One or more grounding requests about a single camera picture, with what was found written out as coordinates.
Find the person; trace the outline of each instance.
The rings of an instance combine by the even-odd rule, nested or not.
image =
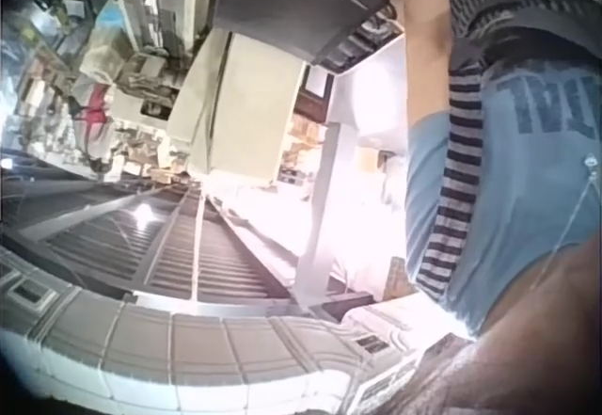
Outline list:
[[[402,10],[406,271],[473,343],[382,413],[578,413],[600,376],[600,7]]]
[[[115,124],[106,112],[108,91],[108,85],[80,73],[66,97],[77,148],[99,178],[111,170],[119,142]]]

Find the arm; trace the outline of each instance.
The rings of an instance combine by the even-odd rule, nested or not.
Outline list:
[[[449,108],[450,0],[403,0],[407,116],[412,127]]]

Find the support pillar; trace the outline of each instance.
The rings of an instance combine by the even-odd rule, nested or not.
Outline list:
[[[302,307],[325,301],[335,263],[334,238],[345,225],[348,185],[351,183],[357,129],[331,123],[325,135],[320,168],[311,197],[311,231],[305,253],[299,258],[293,295]]]

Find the red item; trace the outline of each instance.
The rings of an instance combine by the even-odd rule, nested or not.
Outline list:
[[[106,112],[104,112],[104,96],[106,95],[109,86],[104,84],[97,84],[94,86],[92,93],[90,94],[90,99],[88,105],[82,111],[82,117],[80,117],[79,121],[84,121],[87,124],[86,127],[86,135],[85,135],[85,152],[87,153],[87,143],[90,139],[95,140],[101,134],[102,129],[99,131],[97,137],[90,137],[90,132],[92,130],[92,125],[95,123],[107,123],[108,117],[106,116]]]

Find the white panel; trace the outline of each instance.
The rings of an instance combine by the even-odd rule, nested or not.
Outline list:
[[[211,168],[270,181],[293,113],[305,63],[235,35],[215,116]]]
[[[123,93],[121,90],[116,90],[109,114],[115,119],[129,121],[136,126],[147,126],[164,131],[167,128],[165,120],[154,119],[140,114],[140,108],[143,103],[144,100],[141,98],[136,98]]]
[[[227,40],[228,32],[214,28],[200,47],[169,115],[167,135],[172,139],[192,143],[197,136],[206,147],[206,130],[199,120],[211,116]]]
[[[355,126],[362,146],[404,154],[406,97],[405,40],[400,38],[335,80],[328,121]]]

